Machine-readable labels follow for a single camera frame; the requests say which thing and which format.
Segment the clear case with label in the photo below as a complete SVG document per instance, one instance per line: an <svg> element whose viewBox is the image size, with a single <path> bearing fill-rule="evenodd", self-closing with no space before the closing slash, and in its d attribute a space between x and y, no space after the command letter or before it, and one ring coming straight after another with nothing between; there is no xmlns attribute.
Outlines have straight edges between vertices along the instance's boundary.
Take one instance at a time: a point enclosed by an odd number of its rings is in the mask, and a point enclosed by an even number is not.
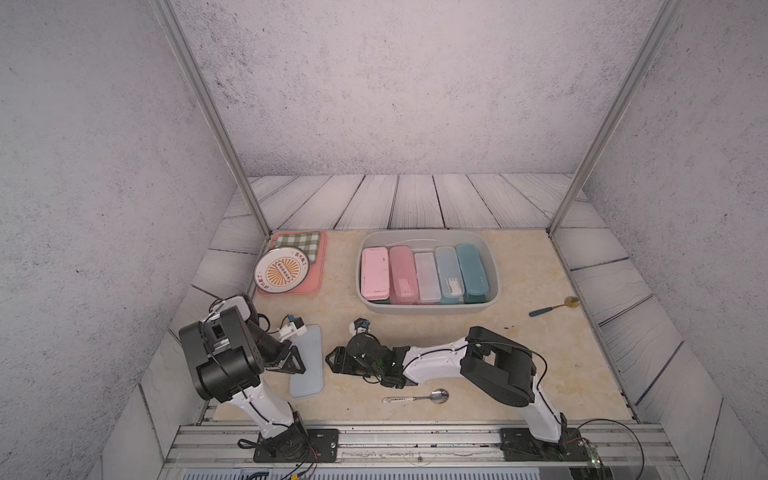
<svg viewBox="0 0 768 480"><path fill-rule="evenodd" d="M441 246L434 252L440 286L440 304L459 304L464 301L464 282L457 252L452 246Z"/></svg>

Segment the light pink ridged pencil case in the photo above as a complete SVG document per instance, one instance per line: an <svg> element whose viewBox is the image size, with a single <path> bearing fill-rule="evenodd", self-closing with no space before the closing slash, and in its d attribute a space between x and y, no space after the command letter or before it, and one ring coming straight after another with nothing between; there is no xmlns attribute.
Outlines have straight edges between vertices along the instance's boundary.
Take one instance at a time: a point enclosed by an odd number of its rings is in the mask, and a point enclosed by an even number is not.
<svg viewBox="0 0 768 480"><path fill-rule="evenodd" d="M388 301L391 296L389 251L368 247L361 253L360 293L369 302Z"/></svg>

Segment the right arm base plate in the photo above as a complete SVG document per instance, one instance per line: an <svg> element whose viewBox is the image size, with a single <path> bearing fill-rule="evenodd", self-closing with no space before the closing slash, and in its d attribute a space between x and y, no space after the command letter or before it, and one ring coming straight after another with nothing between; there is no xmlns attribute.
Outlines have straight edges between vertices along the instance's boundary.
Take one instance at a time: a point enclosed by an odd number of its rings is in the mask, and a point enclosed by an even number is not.
<svg viewBox="0 0 768 480"><path fill-rule="evenodd" d="M590 453L583 442L571 439L563 431L559 440L545 442L525 428L500 430L500 450L507 462L589 462Z"/></svg>

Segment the light blue pencil case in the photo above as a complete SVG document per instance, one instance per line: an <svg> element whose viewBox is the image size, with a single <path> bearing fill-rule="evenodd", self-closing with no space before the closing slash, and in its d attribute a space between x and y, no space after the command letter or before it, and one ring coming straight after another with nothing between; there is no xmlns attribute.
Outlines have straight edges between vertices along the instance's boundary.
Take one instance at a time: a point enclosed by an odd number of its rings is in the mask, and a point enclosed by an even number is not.
<svg viewBox="0 0 768 480"><path fill-rule="evenodd" d="M294 399L319 395L324 388L325 365L321 328L318 325L309 325L306 333L293 338L293 344L298 348L305 372L291 376L290 395Z"/></svg>

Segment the rose pink pencil case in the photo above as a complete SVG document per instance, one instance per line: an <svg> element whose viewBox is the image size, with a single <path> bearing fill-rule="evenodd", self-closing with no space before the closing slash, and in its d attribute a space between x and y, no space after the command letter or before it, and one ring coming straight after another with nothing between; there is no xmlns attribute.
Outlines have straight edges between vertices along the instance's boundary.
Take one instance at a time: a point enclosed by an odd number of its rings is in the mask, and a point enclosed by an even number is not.
<svg viewBox="0 0 768 480"><path fill-rule="evenodd" d="M414 254L404 245L389 249L391 302L412 305L419 300Z"/></svg>

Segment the translucent pink pencil case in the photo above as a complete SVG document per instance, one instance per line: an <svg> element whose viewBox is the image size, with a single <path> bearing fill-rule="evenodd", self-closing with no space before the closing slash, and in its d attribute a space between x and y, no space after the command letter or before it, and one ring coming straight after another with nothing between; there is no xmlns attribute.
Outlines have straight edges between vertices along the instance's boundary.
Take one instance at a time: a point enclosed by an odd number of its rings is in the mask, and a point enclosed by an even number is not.
<svg viewBox="0 0 768 480"><path fill-rule="evenodd" d="M419 302L421 304L437 304L442 298L440 281L435 257L432 252L414 254Z"/></svg>

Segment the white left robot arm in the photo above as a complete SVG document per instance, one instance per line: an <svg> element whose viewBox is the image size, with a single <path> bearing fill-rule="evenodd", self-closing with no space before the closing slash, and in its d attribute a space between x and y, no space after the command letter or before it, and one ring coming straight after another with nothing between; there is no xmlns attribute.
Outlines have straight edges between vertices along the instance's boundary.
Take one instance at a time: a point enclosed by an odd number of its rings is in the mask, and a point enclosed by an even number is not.
<svg viewBox="0 0 768 480"><path fill-rule="evenodd" d="M259 325L251 299L236 295L215 302L208 315L179 330L193 386L204 400L229 403L259 428L254 448L268 460L300 462L311 455L299 413L263 379L268 371L303 374L296 345Z"/></svg>

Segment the grey plastic storage box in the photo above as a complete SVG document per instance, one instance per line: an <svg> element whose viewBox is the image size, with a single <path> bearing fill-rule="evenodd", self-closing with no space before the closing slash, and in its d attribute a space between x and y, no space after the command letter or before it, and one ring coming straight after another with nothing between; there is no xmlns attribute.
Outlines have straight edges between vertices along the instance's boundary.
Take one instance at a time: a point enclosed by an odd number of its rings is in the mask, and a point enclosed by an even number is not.
<svg viewBox="0 0 768 480"><path fill-rule="evenodd" d="M479 253L485 268L489 283L487 300L475 304L454 305L393 305L372 303L361 293L362 250L369 247L392 247L405 245L415 251L434 250L440 246L455 246L458 244L473 244ZM360 301L372 312L383 315L464 315L476 314L497 303L501 294L499 269L492 249L485 238L474 231L440 230L440 229L405 229L378 230L366 236L359 247L356 264L356 294Z"/></svg>

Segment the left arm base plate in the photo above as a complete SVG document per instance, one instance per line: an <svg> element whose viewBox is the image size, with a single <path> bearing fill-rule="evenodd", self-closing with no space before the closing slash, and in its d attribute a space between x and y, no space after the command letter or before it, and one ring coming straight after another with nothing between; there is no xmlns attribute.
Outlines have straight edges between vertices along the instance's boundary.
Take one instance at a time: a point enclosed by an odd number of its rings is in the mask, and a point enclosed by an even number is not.
<svg viewBox="0 0 768 480"><path fill-rule="evenodd" d="M298 427L292 425L285 432L260 440L253 453L253 461L262 463L334 463L337 460L339 430Z"/></svg>

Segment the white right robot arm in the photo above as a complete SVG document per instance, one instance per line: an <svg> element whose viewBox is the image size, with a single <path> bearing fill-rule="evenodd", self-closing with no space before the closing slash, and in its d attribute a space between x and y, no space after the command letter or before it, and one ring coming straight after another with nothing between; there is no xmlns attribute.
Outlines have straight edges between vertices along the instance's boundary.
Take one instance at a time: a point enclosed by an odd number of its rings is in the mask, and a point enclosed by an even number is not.
<svg viewBox="0 0 768 480"><path fill-rule="evenodd" d="M519 409L535 441L563 451L567 420L541 388L543 376L534 361L539 356L480 326L444 345L388 348L370 333L368 321L359 319L347 345L332 350L325 362L335 374L361 377L390 389L463 378L495 401Z"/></svg>

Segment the teal pencil case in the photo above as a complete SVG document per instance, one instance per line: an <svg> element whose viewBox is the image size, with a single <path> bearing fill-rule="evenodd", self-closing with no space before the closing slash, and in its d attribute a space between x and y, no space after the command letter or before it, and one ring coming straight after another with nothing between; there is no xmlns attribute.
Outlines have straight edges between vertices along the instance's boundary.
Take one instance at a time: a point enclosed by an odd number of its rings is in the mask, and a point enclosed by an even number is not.
<svg viewBox="0 0 768 480"><path fill-rule="evenodd" d="M467 243L457 245L455 250L464 282L464 301L486 302L490 287L479 251L475 245Z"/></svg>

